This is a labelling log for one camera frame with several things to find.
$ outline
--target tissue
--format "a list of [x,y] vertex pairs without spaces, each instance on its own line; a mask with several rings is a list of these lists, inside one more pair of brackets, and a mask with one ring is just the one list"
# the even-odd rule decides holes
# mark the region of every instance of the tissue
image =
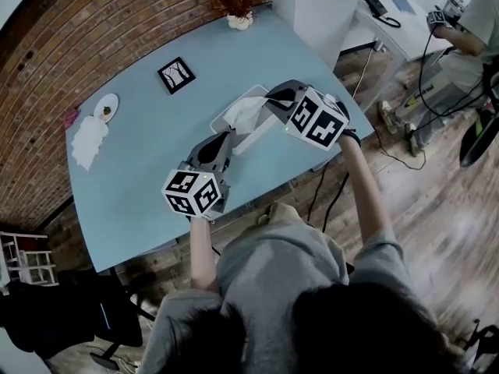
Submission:
[[251,133],[257,126],[261,108],[267,100],[265,97],[242,98],[227,110],[224,120],[238,135]]
[[90,169],[99,152],[102,140],[108,135],[108,132],[108,126],[102,119],[87,116],[82,120],[78,132],[71,142],[73,146],[72,156],[78,165],[83,166],[87,171]]

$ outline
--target white box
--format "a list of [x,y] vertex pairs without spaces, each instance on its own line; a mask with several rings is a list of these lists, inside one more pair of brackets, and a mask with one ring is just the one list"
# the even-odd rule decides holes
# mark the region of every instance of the white box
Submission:
[[[224,119],[225,112],[234,105],[241,98],[245,97],[265,97],[268,90],[263,86],[257,84],[251,89],[246,91],[240,98],[230,104],[223,112],[213,120],[210,124],[211,131],[213,133],[223,132],[229,129],[228,123]],[[268,110],[267,107],[263,106],[260,111],[260,117],[257,120],[256,128],[250,134],[234,134],[234,147],[232,148],[232,153],[234,155],[240,155],[246,148],[248,148],[252,143],[254,143],[261,135],[263,135],[268,129],[270,129],[274,123],[279,122],[275,115]]]
[[285,131],[328,151],[349,123],[336,103],[309,87],[286,124]]
[[203,217],[220,198],[217,180],[212,173],[172,170],[161,194],[175,213]]

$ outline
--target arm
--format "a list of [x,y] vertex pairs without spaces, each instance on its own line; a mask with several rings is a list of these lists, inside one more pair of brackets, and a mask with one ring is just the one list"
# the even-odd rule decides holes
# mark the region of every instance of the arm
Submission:
[[450,29],[445,26],[439,26],[434,31],[435,36],[445,39],[462,52],[478,57],[485,50],[485,43],[471,33],[460,32],[456,29]]
[[210,225],[206,219],[190,220],[190,286],[218,294],[217,273],[211,251]]
[[359,144],[348,136],[341,136],[339,144],[350,173],[353,195],[356,199],[357,215],[359,216],[360,232],[362,233],[362,241],[365,244],[377,231],[391,231],[390,214],[383,203],[383,197],[367,166],[366,158]]

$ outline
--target black chair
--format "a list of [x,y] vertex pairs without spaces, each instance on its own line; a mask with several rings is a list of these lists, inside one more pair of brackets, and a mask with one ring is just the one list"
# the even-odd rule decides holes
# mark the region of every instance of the black chair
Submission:
[[153,273],[144,274],[123,286],[114,270],[99,274],[87,270],[59,273],[60,285],[54,287],[11,282],[9,295],[0,298],[0,326],[19,349],[34,351],[44,360],[94,336],[108,340],[113,345],[104,354],[90,356],[97,364],[119,371],[111,359],[119,345],[143,343],[137,314],[154,321],[130,297],[154,278]]
[[[478,330],[480,326],[480,320],[476,319],[474,323],[476,324],[475,330],[473,331],[469,340],[466,342],[463,350],[468,351],[475,344],[478,344],[474,362],[477,362],[482,355],[499,354],[499,328],[497,328],[496,326],[486,326],[483,329]],[[499,372],[499,359],[497,358],[497,356],[491,361],[485,372]]]

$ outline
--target picture frame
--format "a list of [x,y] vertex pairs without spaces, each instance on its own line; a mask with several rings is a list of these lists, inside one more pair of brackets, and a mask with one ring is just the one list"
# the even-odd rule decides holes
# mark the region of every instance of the picture frame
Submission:
[[170,94],[176,93],[196,78],[180,57],[163,66],[157,73]]

